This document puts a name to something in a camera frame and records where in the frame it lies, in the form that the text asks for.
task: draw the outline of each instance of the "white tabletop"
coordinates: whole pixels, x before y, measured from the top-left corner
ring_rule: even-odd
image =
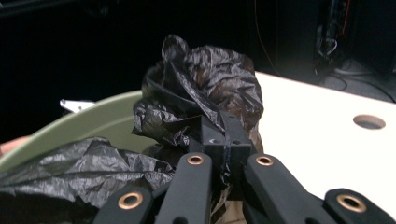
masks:
[[[396,105],[256,73],[264,113],[264,152],[280,159],[311,193],[363,194],[396,219]],[[373,115],[379,130],[353,121]]]

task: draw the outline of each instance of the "black plastic bag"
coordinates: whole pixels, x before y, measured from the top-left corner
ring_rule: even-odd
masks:
[[[222,186],[215,187],[211,222],[224,213],[230,192],[228,156],[230,141],[220,110],[239,118],[256,149],[262,152],[259,120],[262,92],[254,76],[253,62],[233,50],[205,46],[190,49],[178,36],[163,41],[163,60],[150,68],[142,83],[143,99],[134,105],[133,133],[157,140],[145,153],[177,166],[190,140],[200,141],[199,117],[206,116],[224,134]]]
[[[104,138],[77,141],[0,174],[0,223],[91,223],[119,189],[154,190],[173,174],[168,163]]]

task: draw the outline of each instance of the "black cable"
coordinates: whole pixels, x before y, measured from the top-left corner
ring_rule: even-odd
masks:
[[[341,88],[340,90],[338,90],[338,91],[344,91],[344,90],[346,90],[347,89],[347,82],[343,79],[343,78],[341,78],[341,77],[338,77],[338,76],[335,76],[335,75],[327,75],[327,77],[333,77],[333,78],[335,78],[335,79],[338,79],[338,80],[340,80],[342,83],[344,83],[344,87],[343,88]]]
[[[327,77],[334,77],[337,78],[339,80],[341,80],[344,84],[345,87],[342,89],[342,91],[344,91],[347,88],[347,82],[346,80],[351,80],[351,81],[356,81],[356,82],[360,82],[360,83],[364,83],[366,85],[369,85],[379,91],[381,91],[382,93],[384,93],[386,96],[388,96],[388,98],[393,102],[396,103],[396,100],[392,97],[392,95],[390,95],[387,91],[385,91],[384,89],[380,88],[379,86],[375,85],[372,82],[369,81],[364,81],[364,80],[360,80],[360,79],[356,79],[356,78],[351,78],[350,76],[340,76],[340,75],[327,75]]]
[[[347,79],[347,80],[351,80],[351,81],[356,81],[356,82],[361,82],[361,83],[367,84],[367,85],[369,85],[369,86],[371,86],[371,87],[373,87],[373,88],[376,88],[377,90],[379,90],[379,91],[381,91],[382,93],[384,93],[385,95],[387,95],[388,98],[389,98],[393,103],[396,103],[396,100],[395,100],[387,91],[385,91],[384,89],[380,88],[379,86],[377,86],[377,85],[375,85],[375,84],[373,84],[373,83],[371,83],[371,82],[369,82],[369,81],[359,80],[359,79],[350,78],[350,77],[343,77],[343,79]]]
[[[272,68],[274,69],[275,73],[280,76],[279,72],[276,70],[270,56],[268,55],[267,49],[265,48],[264,44],[262,43],[262,36],[260,35],[260,29],[259,29],[259,24],[257,22],[257,7],[256,7],[256,1],[254,0],[254,20],[255,20],[255,24],[256,24],[256,30],[257,30],[257,35],[259,36],[259,41],[260,44],[262,45],[262,49],[264,50],[265,56],[268,59],[268,62],[271,64]]]
[[[334,72],[340,76],[351,76],[351,77],[364,77],[364,76],[370,76],[372,74],[372,72],[354,72],[354,71],[348,71],[350,68],[352,67],[352,58],[349,58],[349,65],[347,66],[347,68],[343,68],[341,66],[341,68],[335,68]]]

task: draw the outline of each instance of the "green bowl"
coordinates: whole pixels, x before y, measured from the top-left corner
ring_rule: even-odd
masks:
[[[142,152],[156,142],[131,134],[134,127],[134,104],[141,91],[131,91],[99,101],[95,106],[69,114],[34,133],[21,146],[0,159],[0,172],[63,144],[92,136],[107,138],[117,148]]]

